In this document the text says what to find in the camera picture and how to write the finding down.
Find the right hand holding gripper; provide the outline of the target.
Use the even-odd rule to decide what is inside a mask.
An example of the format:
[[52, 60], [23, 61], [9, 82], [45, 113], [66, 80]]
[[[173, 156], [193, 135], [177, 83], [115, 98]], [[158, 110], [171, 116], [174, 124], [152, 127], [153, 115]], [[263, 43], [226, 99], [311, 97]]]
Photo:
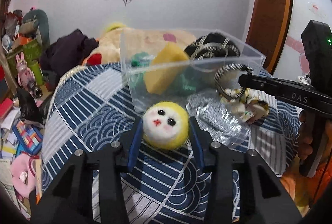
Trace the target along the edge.
[[299, 121], [299, 173], [312, 178], [331, 153], [331, 119], [302, 110]]

